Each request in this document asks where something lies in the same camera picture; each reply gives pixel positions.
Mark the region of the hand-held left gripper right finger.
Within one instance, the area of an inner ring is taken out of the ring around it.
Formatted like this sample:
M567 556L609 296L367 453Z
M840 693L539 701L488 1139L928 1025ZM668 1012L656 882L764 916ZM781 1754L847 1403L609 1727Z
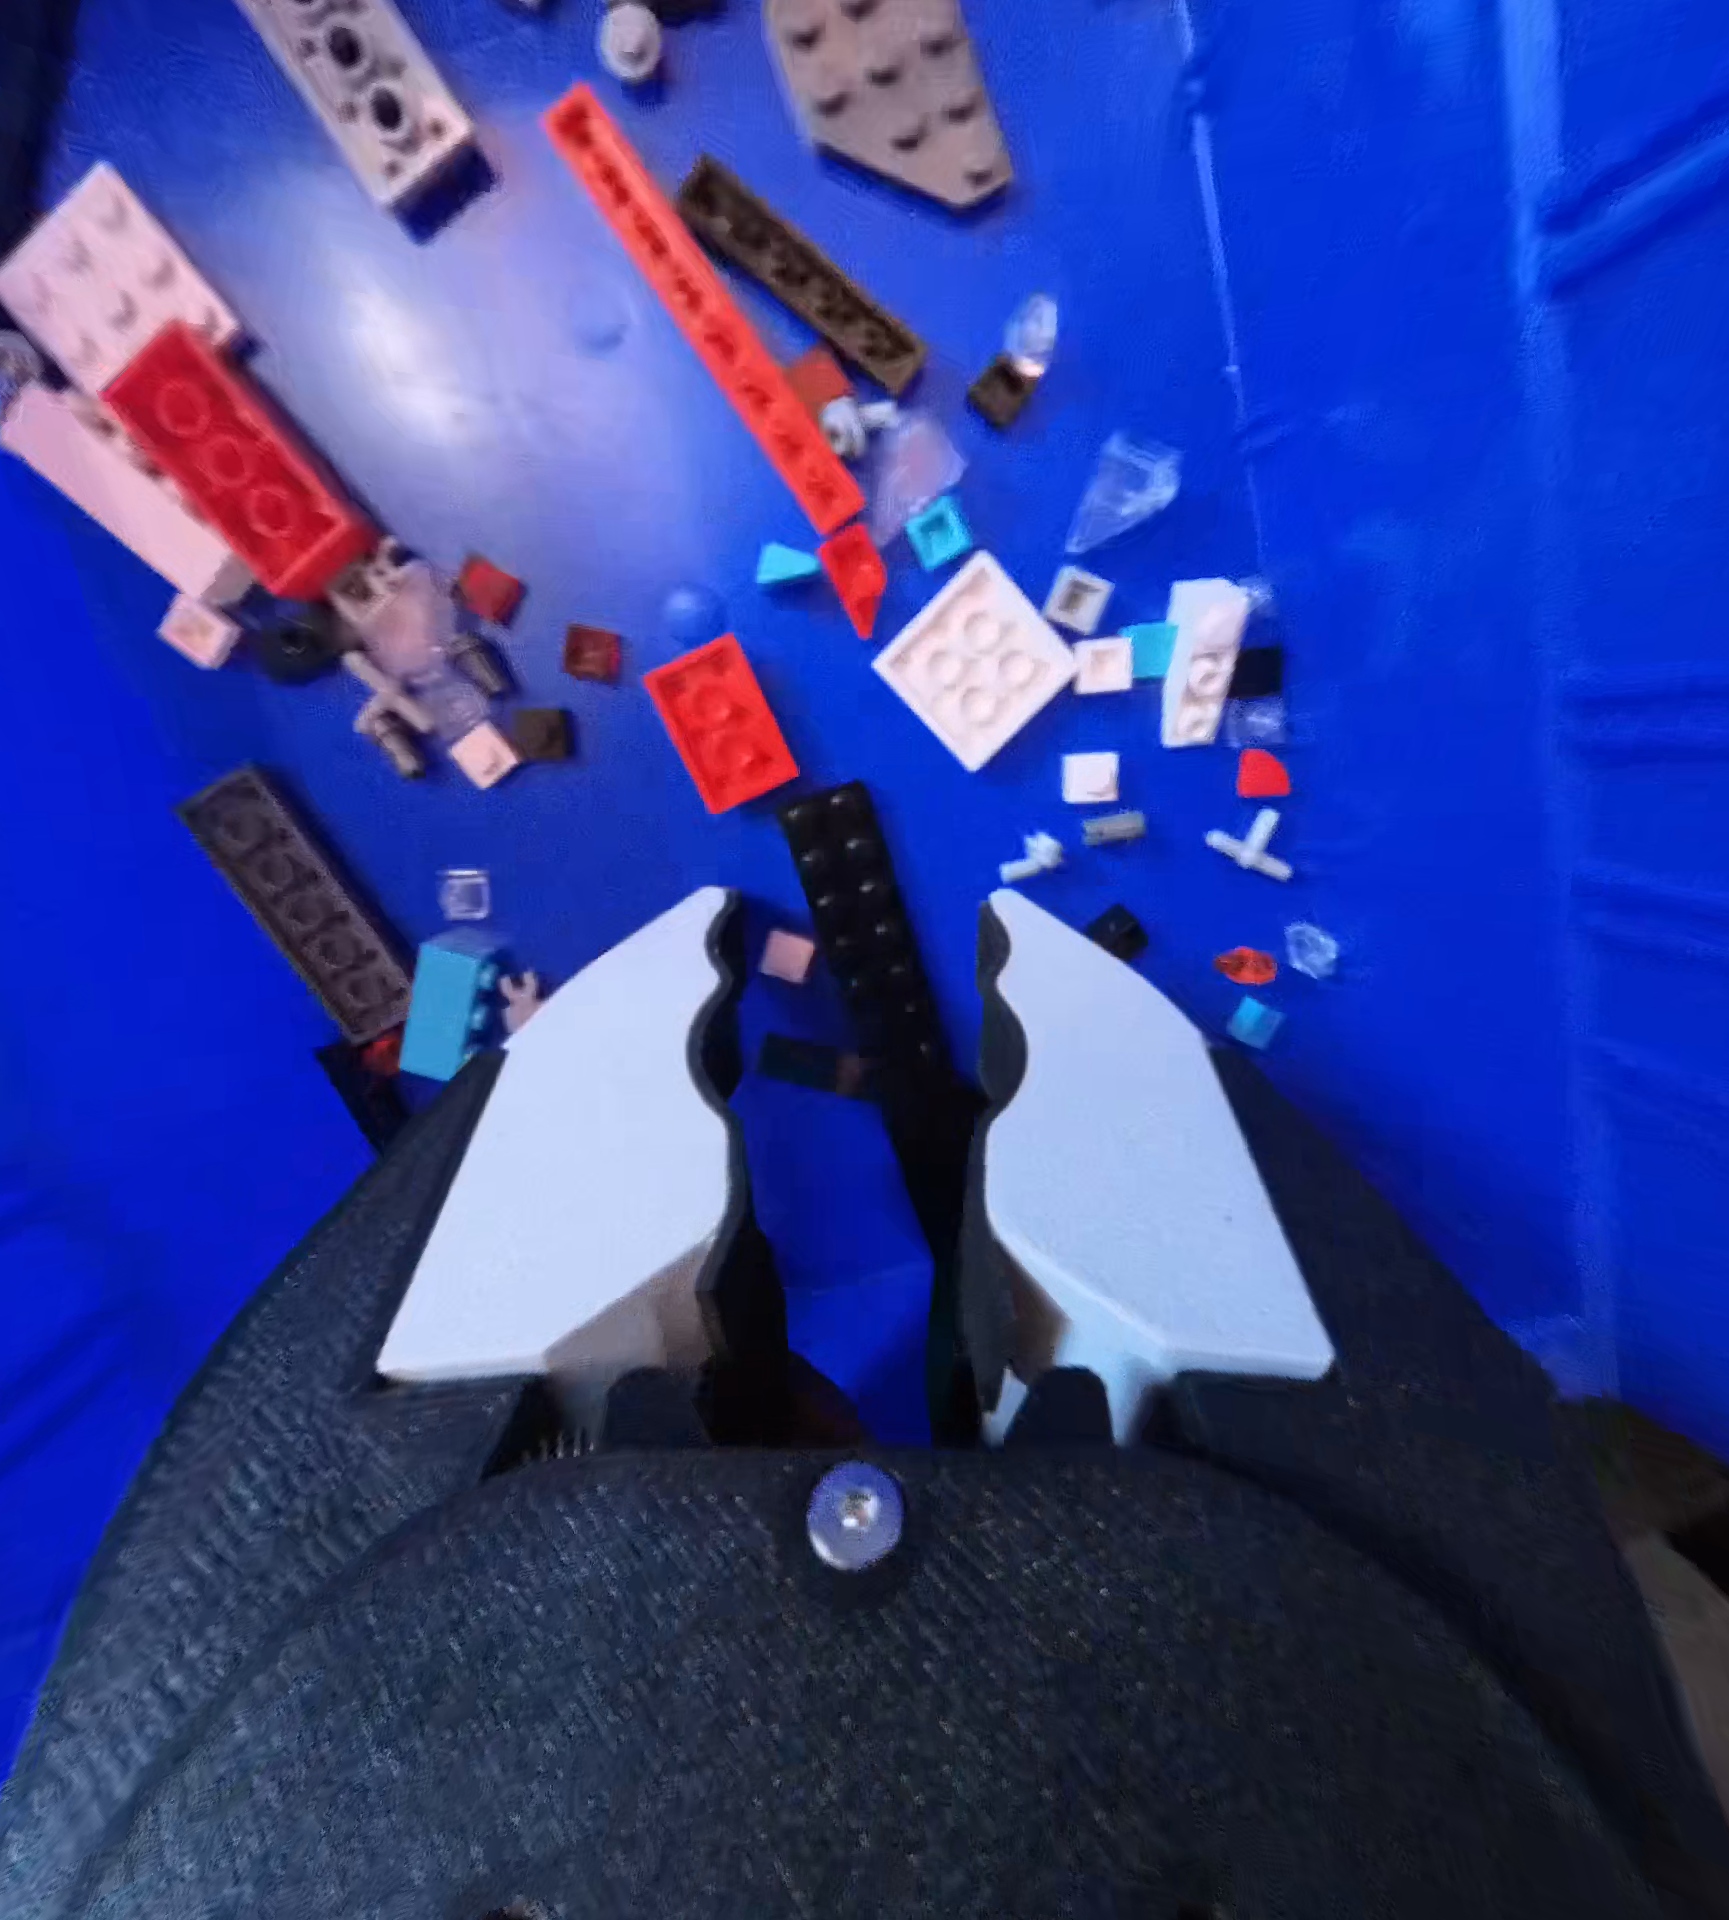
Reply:
M979 911L959 1325L984 1440L1055 1371L1135 1436L1173 1381L1324 1381L1335 1346L1213 1047L1150 982L1023 893Z

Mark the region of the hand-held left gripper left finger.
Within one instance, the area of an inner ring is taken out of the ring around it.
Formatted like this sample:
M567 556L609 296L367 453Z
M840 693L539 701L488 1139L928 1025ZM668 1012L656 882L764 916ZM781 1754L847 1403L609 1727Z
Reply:
M740 896L708 885L576 972L494 1061L377 1353L384 1383L541 1385L594 1438L637 1373L781 1365L735 1080Z

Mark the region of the large blue plastic bin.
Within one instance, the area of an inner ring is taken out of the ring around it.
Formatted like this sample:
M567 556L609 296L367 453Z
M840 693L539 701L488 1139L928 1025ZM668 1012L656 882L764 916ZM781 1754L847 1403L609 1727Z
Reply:
M382 651L0 442L0 1916L1729 1916L1729 1825L1537 1346L1729 1448L1729 121L1598 174L1591 5L402 5L479 125L367 200L235 5L76 5L0 247L110 167L450 645ZM823 536L543 118L717 159L924 345ZM1729 110L1729 68L1704 82ZM1131 685L968 771L876 669L965 561ZM1261 601L1282 719L1165 745ZM735 636L798 779L645 693ZM781 809L863 782L959 1103L892 1090ZM781 1365L377 1353L575 974L740 896L725 1084ZM1335 1346L980 1433L979 911L1178 1007Z

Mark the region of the pile of loose lego pieces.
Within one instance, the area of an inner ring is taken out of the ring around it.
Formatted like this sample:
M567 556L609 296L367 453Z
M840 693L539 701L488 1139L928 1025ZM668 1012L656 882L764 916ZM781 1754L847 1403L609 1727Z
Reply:
M398 161L396 136L416 144L443 181L472 134L460 109L433 79L392 5L361 5L365 21L342 5L310 5L301 23L315 34L313 55L327 58L343 29L372 34L382 64L355 88L380 87L386 106L402 109L396 132L384 129L386 174ZM0 247L29 215L36 174L63 85L76 5L0 5ZM845 362L886 397L921 373L923 340L884 313L840 267L715 156L700 156L674 199L664 197L641 156L612 125L586 85L543 118L553 147L589 191L606 231L634 262L642 289L666 313L699 364L725 394L752 442L823 536L811 574L827 578L845 618L868 641L884 597L884 567L874 522L856 475L829 442L824 416L848 407L840 393ZM823 346L784 368L713 262L763 285L771 298L813 329ZM180 612L216 612L228 599L221 574L231 567L277 603L335 605L364 649L382 651L392 618L448 646L450 615L436 612L443 582L402 559L327 476L270 397L246 370L233 343L241 326L225 300L185 260L159 222L99 165L28 235L16 232L0 262L0 442L12 429L54 427L96 498L83 506L110 526L118 496L141 503L137 529L152 515L171 535L216 546L216 567L198 567L180 592ZM1132 636L1094 636L1070 645L1101 581L1065 569L1047 627L1029 605L1004 627L987 618L1012 591L991 555L967 559L924 616L890 642L876 669L884 685L923 710L968 771L983 767L1031 714L1059 690L1103 695L1131 685ZM1282 719L1280 649L1242 645L1257 627L1261 601L1231 582L1199 582L1208 603L1186 612L1170 635L1165 667L1165 745L1204 746L1231 719ZM735 636L659 664L642 678L685 761L687 779L715 817L771 798L798 768L766 707L751 663Z

